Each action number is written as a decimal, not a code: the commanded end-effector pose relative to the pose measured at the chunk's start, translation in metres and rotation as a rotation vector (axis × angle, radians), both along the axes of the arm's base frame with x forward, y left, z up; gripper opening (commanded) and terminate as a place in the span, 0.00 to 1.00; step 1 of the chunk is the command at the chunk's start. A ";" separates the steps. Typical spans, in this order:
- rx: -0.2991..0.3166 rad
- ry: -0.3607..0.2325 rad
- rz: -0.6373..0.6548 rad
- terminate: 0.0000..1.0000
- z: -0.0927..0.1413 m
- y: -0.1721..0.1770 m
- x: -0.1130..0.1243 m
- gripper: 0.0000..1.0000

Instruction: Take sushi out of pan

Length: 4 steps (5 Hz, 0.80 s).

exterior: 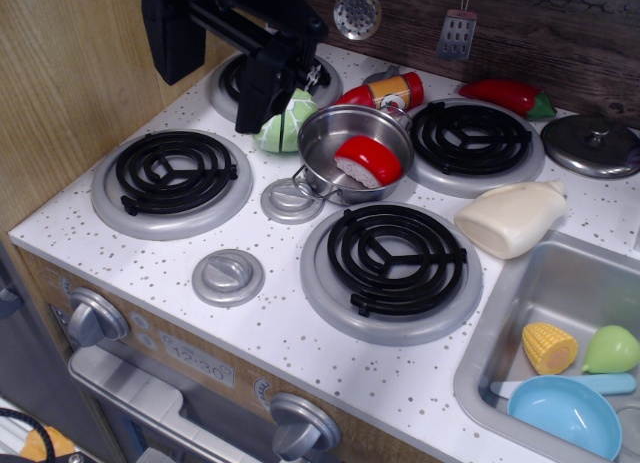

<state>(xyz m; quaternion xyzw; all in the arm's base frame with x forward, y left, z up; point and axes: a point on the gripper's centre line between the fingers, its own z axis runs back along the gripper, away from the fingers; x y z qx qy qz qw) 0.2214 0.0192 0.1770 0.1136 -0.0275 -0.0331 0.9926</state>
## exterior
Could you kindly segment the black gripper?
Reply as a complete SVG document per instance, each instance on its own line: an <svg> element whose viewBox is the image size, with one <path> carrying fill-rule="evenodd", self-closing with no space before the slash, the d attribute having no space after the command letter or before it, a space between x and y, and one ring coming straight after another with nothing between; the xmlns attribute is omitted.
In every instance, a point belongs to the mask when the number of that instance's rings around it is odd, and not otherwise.
<svg viewBox="0 0 640 463"><path fill-rule="evenodd" d="M263 124L286 109L297 81L314 62L327 25L306 0L237 0L239 7L276 30L260 28L259 47L247 54L235 129L258 133Z"/></svg>

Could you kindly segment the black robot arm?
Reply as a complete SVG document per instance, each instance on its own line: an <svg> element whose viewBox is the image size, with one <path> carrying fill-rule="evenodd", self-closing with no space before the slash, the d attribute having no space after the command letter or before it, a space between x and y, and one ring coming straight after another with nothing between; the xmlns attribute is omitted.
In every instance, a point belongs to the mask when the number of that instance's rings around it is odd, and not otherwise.
<svg viewBox="0 0 640 463"><path fill-rule="evenodd" d="M255 134L311 74L327 25L305 0L141 0L156 70L173 85L200 68L212 33L246 55L235 128Z"/></svg>

